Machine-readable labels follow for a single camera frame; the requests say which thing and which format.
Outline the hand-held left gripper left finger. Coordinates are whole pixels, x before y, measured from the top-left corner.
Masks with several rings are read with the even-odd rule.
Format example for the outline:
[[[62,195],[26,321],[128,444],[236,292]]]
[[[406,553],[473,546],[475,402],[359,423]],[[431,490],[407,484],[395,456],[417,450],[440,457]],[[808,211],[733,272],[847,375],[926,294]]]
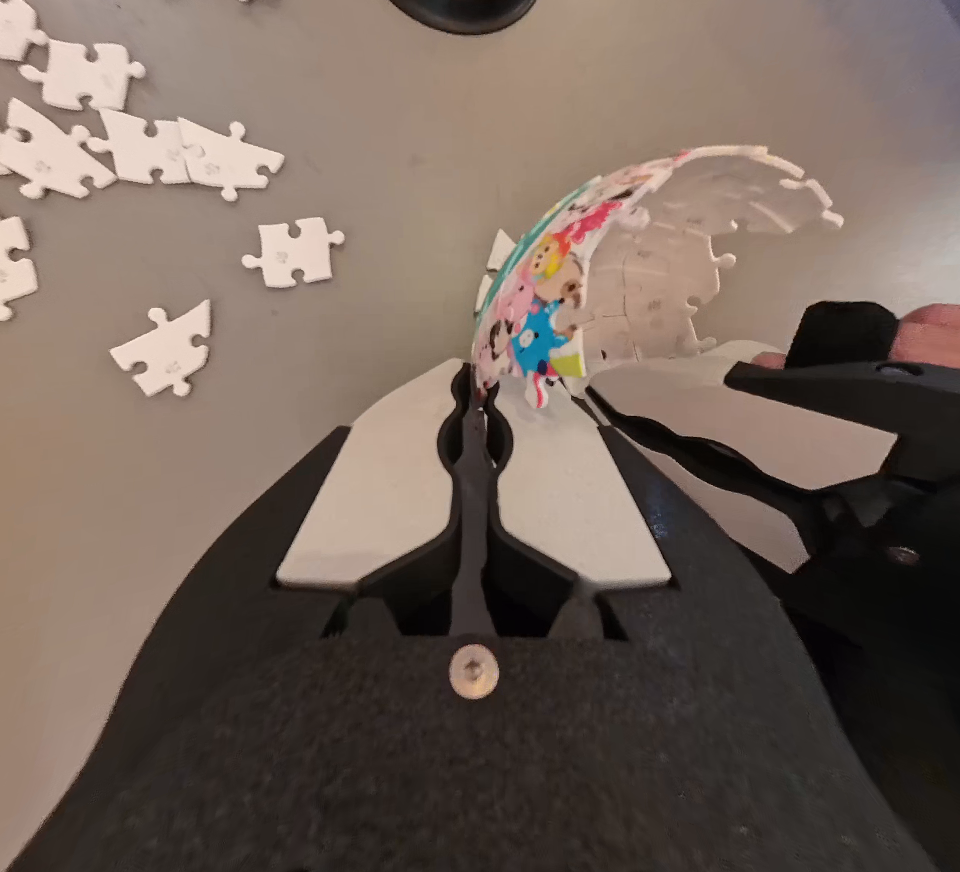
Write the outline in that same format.
[[[350,428],[289,547],[285,587],[442,594],[460,569],[471,368],[449,359],[390,392]]]

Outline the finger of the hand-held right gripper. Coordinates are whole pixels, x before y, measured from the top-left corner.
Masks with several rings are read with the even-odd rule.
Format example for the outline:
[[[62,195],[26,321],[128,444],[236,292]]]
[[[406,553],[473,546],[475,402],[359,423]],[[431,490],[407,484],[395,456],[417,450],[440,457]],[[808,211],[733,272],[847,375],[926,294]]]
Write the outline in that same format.
[[[809,559],[806,539],[818,537],[818,507],[809,505],[818,472],[810,462],[775,455],[754,433],[736,433],[727,445],[659,423],[614,428],[752,553],[789,573]]]
[[[633,363],[596,374],[592,404],[654,467],[702,505],[708,494],[783,514],[822,514],[842,489],[882,471],[894,433],[737,391],[737,363]]]

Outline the person's right hand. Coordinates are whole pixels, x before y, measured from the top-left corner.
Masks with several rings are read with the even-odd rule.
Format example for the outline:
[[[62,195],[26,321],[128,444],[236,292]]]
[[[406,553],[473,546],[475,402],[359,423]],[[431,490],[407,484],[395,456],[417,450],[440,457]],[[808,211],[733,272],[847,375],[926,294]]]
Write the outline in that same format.
[[[959,368],[959,306],[933,303],[898,318],[875,302],[817,302],[803,314],[786,353],[752,363],[788,370],[862,362]]]

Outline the scatter of white puzzle pieces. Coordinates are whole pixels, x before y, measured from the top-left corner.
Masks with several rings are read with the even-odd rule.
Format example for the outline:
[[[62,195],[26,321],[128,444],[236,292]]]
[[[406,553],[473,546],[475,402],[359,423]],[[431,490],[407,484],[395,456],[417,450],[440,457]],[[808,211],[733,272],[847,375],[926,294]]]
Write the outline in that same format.
[[[237,0],[246,3],[250,0]],[[32,49],[46,50],[46,67],[26,62]],[[84,126],[62,130],[44,113],[18,98],[6,106],[2,125],[2,176],[22,180],[20,193],[38,200],[54,192],[75,199],[90,194],[87,183],[103,190],[114,182],[150,185],[192,183],[215,189],[227,203],[241,190],[263,190],[284,164],[282,153],[246,141],[247,130],[232,122],[226,134],[191,120],[146,119],[126,112],[132,81],[147,70],[125,46],[116,42],[85,45],[51,38],[37,11],[27,0],[2,0],[2,62],[17,65],[27,81],[41,88],[42,102],[52,109],[95,111],[104,135]],[[242,265],[258,271],[267,288],[280,290],[314,284],[333,277],[331,251],[342,246],[342,230],[330,230],[322,217],[298,219],[295,233],[285,223],[258,227],[260,254],[245,254]],[[40,287],[33,261],[11,258],[27,252],[31,242],[19,218],[2,219],[2,322],[16,302]],[[148,312],[152,329],[109,351],[111,359],[143,394],[154,397],[167,390],[188,396],[191,378],[210,359],[211,300],[170,318],[161,308]]]

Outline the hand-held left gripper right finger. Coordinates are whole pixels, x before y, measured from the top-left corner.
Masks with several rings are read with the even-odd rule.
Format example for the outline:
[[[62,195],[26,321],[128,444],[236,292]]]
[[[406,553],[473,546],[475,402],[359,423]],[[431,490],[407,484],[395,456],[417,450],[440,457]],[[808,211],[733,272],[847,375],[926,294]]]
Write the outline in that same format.
[[[661,587],[671,571],[589,410],[560,387],[544,408],[502,378],[488,401],[506,422],[495,494],[508,537],[594,590]]]

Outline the single white puzzle piece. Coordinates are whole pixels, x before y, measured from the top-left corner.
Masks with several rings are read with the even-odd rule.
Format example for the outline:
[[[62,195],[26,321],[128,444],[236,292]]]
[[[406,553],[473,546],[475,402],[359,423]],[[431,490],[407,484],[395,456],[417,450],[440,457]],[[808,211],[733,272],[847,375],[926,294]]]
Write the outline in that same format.
[[[486,269],[481,278],[474,303],[474,316],[482,312],[495,280],[517,246],[517,242],[504,230],[499,229],[494,238],[486,261]]]

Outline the partly built puzzle ball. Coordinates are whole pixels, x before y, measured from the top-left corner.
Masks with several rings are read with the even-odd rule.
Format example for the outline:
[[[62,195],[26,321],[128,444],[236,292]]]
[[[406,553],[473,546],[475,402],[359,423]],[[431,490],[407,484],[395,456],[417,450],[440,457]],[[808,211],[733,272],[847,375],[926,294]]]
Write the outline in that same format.
[[[716,346],[693,319],[737,263],[714,240],[842,228],[822,183],[761,145],[706,145],[599,175],[517,242],[476,316],[481,398],[506,376],[534,408],[559,383]]]

